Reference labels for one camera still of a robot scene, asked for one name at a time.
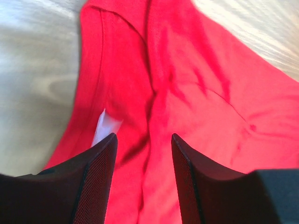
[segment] white tag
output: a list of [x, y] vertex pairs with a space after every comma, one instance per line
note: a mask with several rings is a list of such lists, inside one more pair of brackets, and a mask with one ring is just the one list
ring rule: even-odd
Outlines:
[[116, 120], [106, 114], [106, 110], [99, 117], [97, 129], [93, 138], [92, 146], [98, 144], [111, 133], [117, 133], [120, 129], [122, 121]]

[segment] wood grain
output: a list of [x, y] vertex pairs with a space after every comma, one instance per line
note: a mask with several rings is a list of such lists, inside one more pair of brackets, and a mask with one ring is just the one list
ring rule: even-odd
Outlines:
[[[78, 78], [85, 0], [0, 1], [0, 172], [37, 173], [61, 137]], [[299, 80], [299, 1], [195, 0], [206, 15]]]

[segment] wooden table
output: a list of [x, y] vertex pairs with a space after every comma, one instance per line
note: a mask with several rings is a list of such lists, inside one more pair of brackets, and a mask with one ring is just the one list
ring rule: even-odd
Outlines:
[[[0, 172], [37, 173], [72, 110], [85, 0], [0, 1]], [[299, 81], [298, 0], [196, 0], [274, 66]]]

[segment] red cloth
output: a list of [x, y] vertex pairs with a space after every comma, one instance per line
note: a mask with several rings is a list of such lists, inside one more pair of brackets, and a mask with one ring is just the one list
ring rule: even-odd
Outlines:
[[299, 166], [299, 84], [188, 0], [89, 0], [73, 114], [46, 168], [123, 124], [107, 224], [179, 224], [176, 132], [241, 172]]

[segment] red fabric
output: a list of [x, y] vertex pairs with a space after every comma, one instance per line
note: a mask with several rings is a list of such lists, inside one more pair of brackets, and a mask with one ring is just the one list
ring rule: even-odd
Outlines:
[[181, 223], [176, 132], [241, 172], [299, 167], [299, 84], [188, 0], [89, 0], [73, 114], [46, 168], [88, 149], [104, 108], [123, 120], [107, 224]]

